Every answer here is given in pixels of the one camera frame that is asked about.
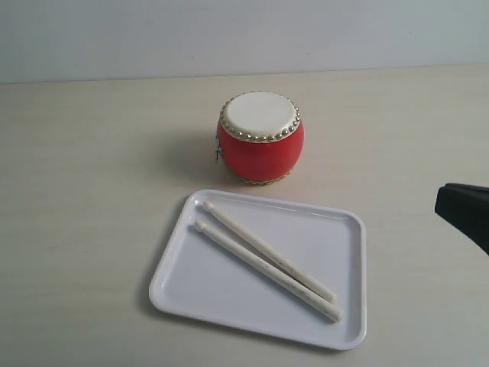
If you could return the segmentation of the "wooden drumstick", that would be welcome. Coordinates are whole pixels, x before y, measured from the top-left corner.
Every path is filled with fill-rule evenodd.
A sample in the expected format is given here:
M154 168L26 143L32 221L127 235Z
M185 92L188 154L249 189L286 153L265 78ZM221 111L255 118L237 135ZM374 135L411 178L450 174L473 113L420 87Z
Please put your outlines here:
M239 245L236 241L224 235L222 232L199 220L195 221L193 226L198 232L203 233L226 251L232 253L237 258L240 258L246 264L250 265L300 300L306 302L308 305L327 316L332 322L337 323L342 319L343 313L341 309L327 300L324 300L318 294L315 294L305 286L301 285L298 281L292 279L289 275L283 273L273 265L270 265L245 247Z
M276 249L268 245L250 229L245 228L241 223L233 220L233 218L222 212L217 206L208 200L204 201L202 206L206 212L214 216L222 225L247 242L267 260L270 260L283 273L289 275L292 279L298 281L301 285L305 286L315 294L318 294L324 300L327 300L332 304L336 302L337 297L333 291L321 284L314 277L299 269L294 263L281 255Z

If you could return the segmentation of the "red small drum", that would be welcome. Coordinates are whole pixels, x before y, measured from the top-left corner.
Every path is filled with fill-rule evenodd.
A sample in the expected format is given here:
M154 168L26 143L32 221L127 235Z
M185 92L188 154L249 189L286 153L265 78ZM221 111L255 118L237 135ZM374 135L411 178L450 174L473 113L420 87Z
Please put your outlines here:
M299 106L266 91L237 95L222 106L215 133L215 160L236 177L268 184L296 166L305 130Z

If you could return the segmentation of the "white plastic tray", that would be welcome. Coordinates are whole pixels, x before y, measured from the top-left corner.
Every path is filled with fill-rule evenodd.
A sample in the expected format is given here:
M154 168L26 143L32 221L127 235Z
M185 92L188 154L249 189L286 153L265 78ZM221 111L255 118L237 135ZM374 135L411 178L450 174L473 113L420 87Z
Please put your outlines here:
M148 288L165 313L327 349L366 333L366 233L354 213L200 190Z

